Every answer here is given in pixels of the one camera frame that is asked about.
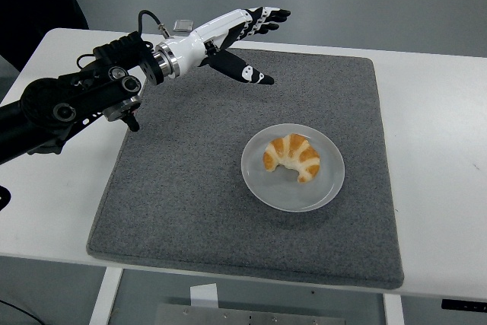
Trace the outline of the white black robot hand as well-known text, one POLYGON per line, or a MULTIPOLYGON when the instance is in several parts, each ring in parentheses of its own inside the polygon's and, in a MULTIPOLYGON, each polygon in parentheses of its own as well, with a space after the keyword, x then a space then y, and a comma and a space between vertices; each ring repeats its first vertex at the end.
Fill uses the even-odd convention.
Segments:
POLYGON ((208 65, 236 81, 273 84, 274 79, 228 51, 235 42, 255 34, 277 30, 291 12, 263 6, 236 9, 192 30, 185 37, 172 37, 158 49, 170 56, 172 77, 185 75, 193 67, 208 65))

